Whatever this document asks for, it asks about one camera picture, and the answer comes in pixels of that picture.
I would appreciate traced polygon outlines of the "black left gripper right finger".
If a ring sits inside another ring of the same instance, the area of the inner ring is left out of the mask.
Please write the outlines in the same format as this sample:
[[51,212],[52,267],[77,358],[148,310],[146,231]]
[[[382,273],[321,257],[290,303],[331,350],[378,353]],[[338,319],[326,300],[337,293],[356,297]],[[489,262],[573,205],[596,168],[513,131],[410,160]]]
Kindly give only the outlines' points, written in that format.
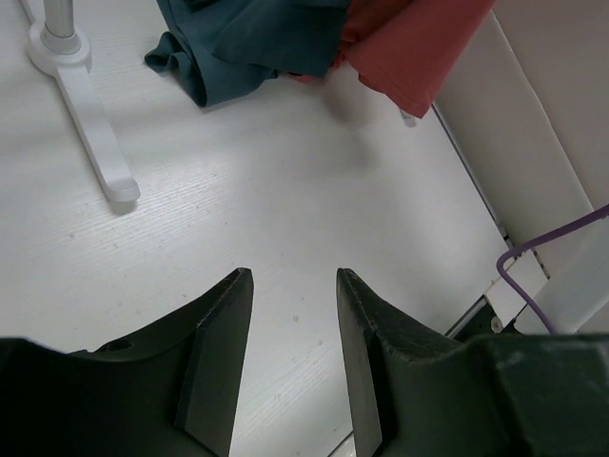
[[461,343],[337,272],[354,446],[360,456],[604,456],[605,334]]

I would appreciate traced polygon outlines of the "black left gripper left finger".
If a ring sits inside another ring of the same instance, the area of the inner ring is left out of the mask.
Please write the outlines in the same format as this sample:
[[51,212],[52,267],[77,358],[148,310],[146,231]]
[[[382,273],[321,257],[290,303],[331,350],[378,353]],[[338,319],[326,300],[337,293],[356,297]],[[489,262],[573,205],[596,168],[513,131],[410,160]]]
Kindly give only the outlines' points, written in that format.
[[238,268],[95,351],[1,342],[5,456],[226,456],[253,304]]

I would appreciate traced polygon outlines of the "blue t shirt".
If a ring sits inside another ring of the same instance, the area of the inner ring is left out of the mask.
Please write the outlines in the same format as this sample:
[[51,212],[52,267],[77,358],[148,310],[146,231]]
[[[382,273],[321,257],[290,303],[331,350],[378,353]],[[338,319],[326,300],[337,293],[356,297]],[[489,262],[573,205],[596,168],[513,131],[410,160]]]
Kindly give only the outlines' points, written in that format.
[[161,1],[166,24],[146,64],[172,71],[194,103],[250,94],[282,73],[323,78],[336,56],[347,1]]

